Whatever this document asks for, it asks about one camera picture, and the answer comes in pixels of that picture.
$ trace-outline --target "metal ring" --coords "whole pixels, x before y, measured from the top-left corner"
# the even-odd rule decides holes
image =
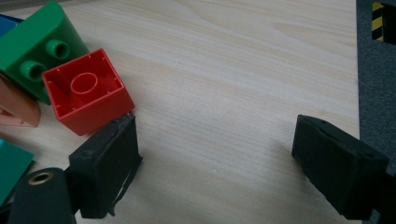
[[[29,184],[30,185],[40,185],[44,184],[47,181],[51,180],[53,178],[53,172],[45,172],[45,173],[40,173],[35,176],[32,176],[29,179]]]

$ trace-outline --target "wood grain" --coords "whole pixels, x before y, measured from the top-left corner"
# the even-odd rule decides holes
[[[133,97],[144,157],[116,216],[78,223],[358,223],[340,217],[290,155],[298,114],[358,136],[354,1],[63,5]],[[38,128],[1,127],[0,137],[44,167],[66,168],[87,136],[41,108]]]

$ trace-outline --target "lego stud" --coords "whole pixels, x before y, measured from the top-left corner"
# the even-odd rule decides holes
[[[51,39],[49,42],[47,42],[46,52],[53,58],[65,60],[67,57],[69,57],[70,48],[63,41]]]
[[[52,178],[53,178],[52,172],[40,173],[40,174],[32,176],[29,179],[29,184],[30,185],[41,185],[41,184],[44,184],[47,181],[51,180]]]
[[[43,74],[43,72],[45,72],[47,68],[42,63],[28,60],[22,63],[20,70],[21,70],[21,74],[25,78],[33,82],[40,82],[42,80],[41,74]]]
[[[70,89],[84,103],[91,102],[105,95],[105,90],[94,73],[81,73],[73,78]]]

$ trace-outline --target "toy brick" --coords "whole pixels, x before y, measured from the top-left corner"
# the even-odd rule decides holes
[[[293,158],[347,219],[368,219],[389,158],[329,122],[299,115]]]
[[[33,156],[31,152],[0,139],[0,205],[14,189]]]
[[[21,22],[21,19],[0,14],[0,36],[14,29]]]
[[[128,91],[99,49],[43,74],[56,119],[78,135],[134,109]]]
[[[0,124],[36,127],[40,121],[37,102],[0,76]]]
[[[0,73],[50,104],[42,81],[47,69],[88,53],[62,7],[49,2],[0,38]]]

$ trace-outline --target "teal lego brick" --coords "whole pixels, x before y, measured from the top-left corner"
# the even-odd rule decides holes
[[[0,205],[32,162],[33,154],[0,139]]]
[[[88,52],[62,7],[49,2],[0,37],[0,73],[50,105],[42,73]]]

